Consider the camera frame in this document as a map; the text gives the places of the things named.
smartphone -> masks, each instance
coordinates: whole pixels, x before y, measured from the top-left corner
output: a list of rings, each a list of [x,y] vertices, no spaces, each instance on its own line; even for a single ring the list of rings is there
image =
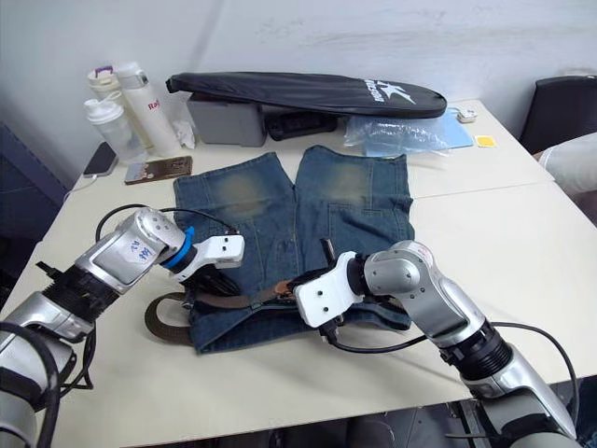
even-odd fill
[[[114,171],[117,163],[118,157],[116,157],[116,153],[106,142],[103,142],[95,150],[95,154],[93,154],[83,172],[83,177],[109,175]]]
[[[170,179],[181,175],[190,175],[193,159],[190,156],[174,157],[163,161],[147,161],[129,165],[129,171],[124,178],[126,185],[153,182],[154,180]]]

white cable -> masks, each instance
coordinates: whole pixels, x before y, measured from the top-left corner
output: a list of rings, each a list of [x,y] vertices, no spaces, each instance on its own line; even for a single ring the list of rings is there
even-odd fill
[[[74,193],[75,191],[81,191],[82,189],[86,189],[87,187],[90,187],[91,185],[93,185],[93,182],[95,182],[97,180],[97,175],[93,175],[91,177],[91,182],[87,185],[84,185],[83,187],[79,187],[78,189],[71,189],[69,192],[67,192],[64,195],[64,198],[62,198],[62,203],[65,203],[66,200],[68,199],[68,197],[71,195],[71,193]]]

denim shorts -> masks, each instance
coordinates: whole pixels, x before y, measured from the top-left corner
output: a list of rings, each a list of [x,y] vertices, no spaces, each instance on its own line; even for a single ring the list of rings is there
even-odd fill
[[[305,151],[293,185],[276,154],[270,152],[238,165],[180,177],[174,181],[174,192],[178,207],[208,212],[239,229],[245,240],[243,265],[225,274],[246,295],[326,267],[321,238],[331,240],[337,255],[349,250],[370,254],[414,238],[405,157],[345,156],[326,147],[311,147]],[[193,243],[226,231],[217,222],[190,214],[176,214],[175,220],[182,229],[195,228]],[[391,310],[396,315],[380,320],[380,315],[387,317],[386,309],[376,314],[371,307],[381,309],[380,305],[364,305],[355,321],[391,329],[406,329],[410,324],[401,310]],[[275,311],[279,317],[283,314]],[[294,312],[298,316],[296,305]],[[263,329],[261,335],[245,331],[235,342],[230,334],[240,331],[242,322],[248,327],[247,319],[257,319],[256,314],[255,309],[243,314],[198,305],[191,312],[191,339],[199,351],[207,352],[308,329],[295,322],[294,330],[287,327],[285,332],[276,328],[284,326],[284,319],[261,315],[259,326],[253,327],[268,326],[274,331]]]

plastic bag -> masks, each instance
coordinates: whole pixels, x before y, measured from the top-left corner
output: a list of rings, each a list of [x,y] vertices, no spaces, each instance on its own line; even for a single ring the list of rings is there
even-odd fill
[[[385,119],[351,117],[344,145],[361,147],[366,155],[400,156],[449,149],[441,117],[437,119]]]

black chair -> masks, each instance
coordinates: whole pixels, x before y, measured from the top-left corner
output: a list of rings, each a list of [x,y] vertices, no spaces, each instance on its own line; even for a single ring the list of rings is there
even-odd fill
[[[521,144],[531,154],[597,133],[597,76],[551,77],[535,83]]]

